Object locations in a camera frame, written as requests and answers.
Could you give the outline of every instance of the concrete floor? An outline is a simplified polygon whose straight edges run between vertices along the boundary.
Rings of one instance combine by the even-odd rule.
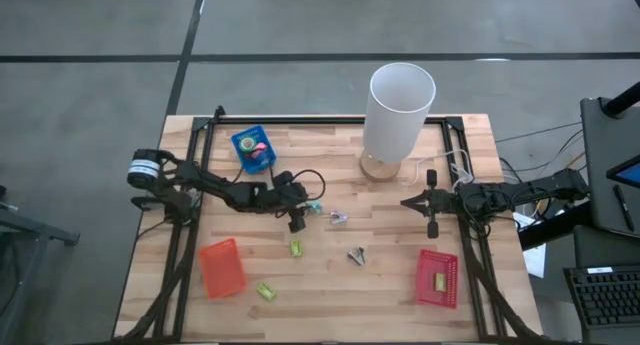
[[[1,55],[180,54],[194,0],[0,0]],[[640,51],[633,0],[206,0],[194,53]],[[640,79],[640,61],[418,62],[433,113],[489,113],[497,140],[579,120],[583,97]],[[376,62],[191,64],[177,113],[362,113]],[[125,182],[157,145],[178,64],[0,64],[0,183],[33,218],[82,233],[51,246],[20,343],[108,339],[139,220]],[[516,168],[578,128],[499,142]],[[548,169],[582,151],[578,142]],[[524,174],[534,178],[537,172]],[[572,252],[562,250],[567,256]],[[579,337],[534,280],[545,333]]]

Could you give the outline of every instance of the keyboard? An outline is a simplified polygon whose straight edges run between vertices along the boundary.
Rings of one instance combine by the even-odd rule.
[[[582,326],[640,326],[640,265],[564,269]]]

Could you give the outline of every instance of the red basket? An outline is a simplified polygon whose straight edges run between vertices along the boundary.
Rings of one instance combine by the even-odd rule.
[[[235,239],[202,248],[198,255],[209,299],[235,294],[247,287]]]
[[[435,290],[435,275],[446,276],[445,292]],[[416,273],[416,303],[456,308],[458,301],[458,257],[436,251],[420,250]]]

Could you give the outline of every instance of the butcher block tabletop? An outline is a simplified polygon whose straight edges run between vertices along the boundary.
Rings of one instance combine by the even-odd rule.
[[[475,176],[481,181],[503,181],[488,116],[456,116],[464,121]],[[192,119],[192,116],[169,116],[160,149],[184,158]],[[236,176],[240,162],[230,138],[248,127],[250,125],[216,125],[209,171],[228,179]],[[397,179],[387,183],[373,183],[359,169],[358,159],[363,149],[361,124],[283,124],[264,128],[277,154],[276,174],[284,170],[295,174],[314,169],[324,176],[327,186],[321,199],[323,214],[309,215],[305,219],[306,229],[291,234],[288,216],[276,219],[269,214],[237,213],[222,200],[204,195],[182,341],[477,340],[456,217],[439,215],[440,236],[429,239],[428,219],[400,206],[401,200],[418,195],[426,188],[427,169],[437,170],[438,188],[451,187],[444,157],[422,162],[419,180],[411,186],[402,184],[413,180],[418,160],[444,152],[439,126],[424,126]],[[202,141],[196,159],[200,158],[201,149]],[[269,176],[243,174],[239,180],[269,182]],[[306,187],[310,196],[321,190],[321,182],[313,174],[301,175],[297,181]],[[332,225],[331,210],[346,213],[348,221]],[[139,231],[162,218],[162,209],[145,212]],[[186,238],[188,230],[183,231],[182,238]],[[129,331],[158,294],[170,235],[171,225],[166,224],[146,233],[137,242],[115,336]],[[234,238],[238,245],[247,288],[226,298],[210,300],[197,251],[229,238]],[[302,257],[291,256],[292,240],[300,240]],[[489,244],[498,288],[524,322],[541,333],[513,222],[493,222]],[[364,248],[364,266],[356,265],[347,257],[347,252],[358,246]],[[421,249],[458,256],[457,308],[415,303],[416,266]],[[260,283],[277,293],[273,301],[266,301],[256,291]],[[175,291],[169,303],[167,333],[173,325],[177,293]],[[483,306],[487,322],[492,325],[484,291]]]

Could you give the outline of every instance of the computer monitor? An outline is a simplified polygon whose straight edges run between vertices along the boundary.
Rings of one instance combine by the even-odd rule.
[[[640,155],[607,171],[607,178],[640,188]]]

